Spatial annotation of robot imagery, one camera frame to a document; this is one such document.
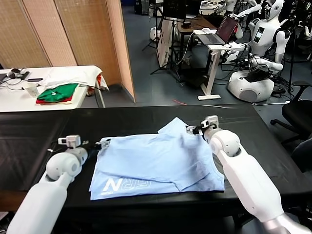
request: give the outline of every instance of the white cup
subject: white cup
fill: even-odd
[[[24,90],[26,90],[30,96],[32,96],[33,98],[36,98],[38,97],[39,95],[39,92],[38,92],[38,89],[37,89],[37,85],[35,83],[32,83],[32,82],[27,82],[25,85],[24,85]]]

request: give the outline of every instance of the paper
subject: paper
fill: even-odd
[[[193,31],[196,35],[204,35],[204,34],[215,34],[216,29],[209,29],[206,28],[205,30],[194,30]]]

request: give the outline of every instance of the laptop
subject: laptop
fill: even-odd
[[[215,34],[198,35],[204,45],[225,45],[235,30],[238,22],[231,17],[225,16]]]
[[[186,0],[186,17],[187,19],[194,19],[198,16],[201,6],[201,0]]]

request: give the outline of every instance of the white humanoid robot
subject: white humanoid robot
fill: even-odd
[[[254,19],[249,23],[252,40],[241,44],[240,49],[229,51],[228,54],[237,51],[251,49],[249,67],[270,71],[277,74],[283,69],[281,61],[284,57],[285,47],[290,38],[289,30],[281,30],[278,21],[279,13],[283,7],[283,0],[268,0],[265,6],[266,19]],[[262,56],[276,42],[275,61],[271,62]],[[274,82],[267,76],[252,78],[253,72],[244,70],[234,72],[229,80],[228,90],[237,98],[248,102],[259,102],[268,99],[274,88]]]
[[[245,151],[239,137],[219,128],[217,116],[206,117],[200,126],[187,127],[186,131],[203,135],[222,163],[239,200],[266,230],[272,234],[311,234],[284,214],[278,189],[257,160]],[[80,145],[77,137],[68,136],[71,140],[65,140],[67,145]],[[65,203],[67,187],[81,171],[87,156],[87,151],[80,147],[54,155],[40,182],[30,189],[16,212],[7,234],[50,234]]]

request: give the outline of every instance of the white desk leg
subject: white desk leg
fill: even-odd
[[[99,94],[99,98],[101,99],[103,108],[105,108],[104,99],[103,99],[103,96],[102,96],[102,92],[101,92],[101,89],[100,89],[100,85],[98,84],[98,79],[96,80],[96,86],[97,86],[97,91],[98,91],[98,94]]]
[[[214,85],[214,81],[215,81],[215,75],[216,75],[216,71],[218,69],[218,65],[219,65],[219,60],[220,60],[220,55],[221,55],[221,51],[212,51],[211,53],[212,57],[213,57],[213,64],[212,64],[212,68],[210,70],[210,74],[209,74],[209,80],[208,80],[208,85],[207,87],[205,86],[205,84],[202,84],[201,90],[204,92],[204,96],[198,96],[198,100],[202,101],[202,100],[211,100],[211,99],[219,99],[221,98],[220,95],[216,94],[216,95],[211,95],[211,90],[213,88]]]

